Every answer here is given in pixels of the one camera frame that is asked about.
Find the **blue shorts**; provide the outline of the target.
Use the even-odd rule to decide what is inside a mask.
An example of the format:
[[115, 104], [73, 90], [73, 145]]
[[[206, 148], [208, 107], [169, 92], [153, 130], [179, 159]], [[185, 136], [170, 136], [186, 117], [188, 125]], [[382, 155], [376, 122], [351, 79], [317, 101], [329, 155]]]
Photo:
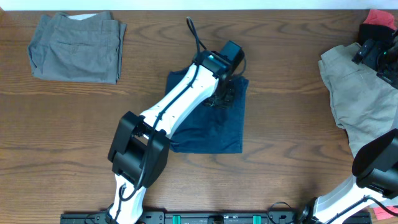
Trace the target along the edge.
[[248, 84], [245, 78], [233, 81], [235, 97], [228, 109], [198, 105], [177, 128], [170, 149], [194, 154], [241, 153]]

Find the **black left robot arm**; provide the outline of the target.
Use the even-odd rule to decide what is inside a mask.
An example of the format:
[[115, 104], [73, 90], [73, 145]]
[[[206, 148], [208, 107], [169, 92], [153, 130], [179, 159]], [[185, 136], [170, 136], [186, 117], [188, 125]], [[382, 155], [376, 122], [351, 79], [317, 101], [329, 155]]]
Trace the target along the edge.
[[116, 179], [114, 203], [106, 223], [135, 223], [143, 199], [167, 163], [170, 139], [200, 104], [227, 109], [234, 100], [234, 71], [244, 60], [241, 46], [228, 41], [220, 52], [195, 55], [185, 76], [157, 104], [120, 120], [108, 153]]

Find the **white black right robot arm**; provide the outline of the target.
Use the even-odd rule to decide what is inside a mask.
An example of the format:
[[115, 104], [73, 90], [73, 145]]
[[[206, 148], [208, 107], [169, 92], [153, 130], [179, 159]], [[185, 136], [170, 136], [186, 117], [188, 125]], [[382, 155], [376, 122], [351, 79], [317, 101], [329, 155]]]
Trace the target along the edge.
[[397, 42], [339, 45], [322, 54], [318, 66], [354, 162], [351, 175], [313, 199], [301, 221], [343, 223], [372, 203], [397, 200]]

